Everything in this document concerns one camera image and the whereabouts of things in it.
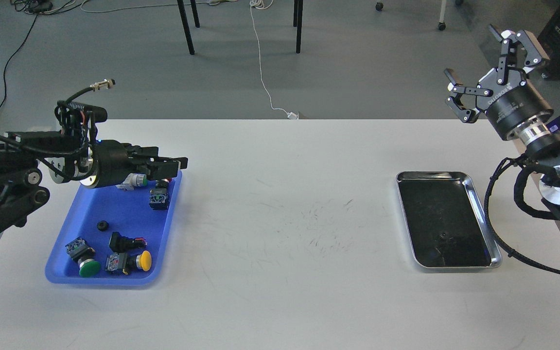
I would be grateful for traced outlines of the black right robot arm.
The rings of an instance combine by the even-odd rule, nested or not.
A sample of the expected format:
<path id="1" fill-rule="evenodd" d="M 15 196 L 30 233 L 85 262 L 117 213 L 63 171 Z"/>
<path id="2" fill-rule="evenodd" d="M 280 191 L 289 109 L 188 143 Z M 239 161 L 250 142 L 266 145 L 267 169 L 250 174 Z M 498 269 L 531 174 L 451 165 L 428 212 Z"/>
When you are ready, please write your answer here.
<path id="1" fill-rule="evenodd" d="M 547 121 L 554 110 L 529 81 L 534 69 L 549 63 L 536 36 L 526 30 L 501 31 L 489 26 L 500 43 L 498 64 L 476 86 L 465 86 L 453 69 L 446 105 L 463 123 L 474 123 L 484 114 L 504 141 L 519 139 L 526 150 L 520 157 L 504 158 L 490 177 L 484 210 L 496 180 L 511 166 L 519 166 L 513 187 L 516 206 L 531 217 L 560 222 L 560 116 Z"/>

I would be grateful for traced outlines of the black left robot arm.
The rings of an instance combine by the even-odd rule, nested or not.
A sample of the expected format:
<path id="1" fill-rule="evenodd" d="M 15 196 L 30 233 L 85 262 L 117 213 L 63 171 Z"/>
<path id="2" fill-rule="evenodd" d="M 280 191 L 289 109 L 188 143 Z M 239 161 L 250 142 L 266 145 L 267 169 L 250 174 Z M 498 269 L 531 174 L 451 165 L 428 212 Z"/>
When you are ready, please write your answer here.
<path id="1" fill-rule="evenodd" d="M 80 181 L 86 188 L 121 184 L 130 174 L 150 181 L 175 177 L 187 168 L 186 157 L 160 157 L 158 147 L 100 139 L 97 124 L 106 122 L 106 109 L 75 101 L 89 92 L 112 88 L 104 79 L 56 102 L 58 131 L 6 132 L 0 135 L 0 233 L 21 228 L 27 217 L 44 206 L 49 189 L 41 186 L 39 164 L 54 182 Z"/>

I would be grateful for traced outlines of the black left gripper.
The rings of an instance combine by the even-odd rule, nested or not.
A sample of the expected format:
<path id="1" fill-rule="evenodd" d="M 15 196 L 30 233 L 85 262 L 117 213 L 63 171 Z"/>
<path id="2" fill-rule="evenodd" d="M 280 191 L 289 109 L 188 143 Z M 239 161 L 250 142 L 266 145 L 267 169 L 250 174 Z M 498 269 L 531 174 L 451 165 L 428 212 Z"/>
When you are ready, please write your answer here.
<path id="1" fill-rule="evenodd" d="M 115 140 L 95 144 L 92 158 L 95 170 L 81 181 L 90 189 L 122 184 L 130 173 L 145 174 L 149 181 L 176 177 L 189 161 L 188 157 L 158 157 L 157 146 L 142 147 Z"/>

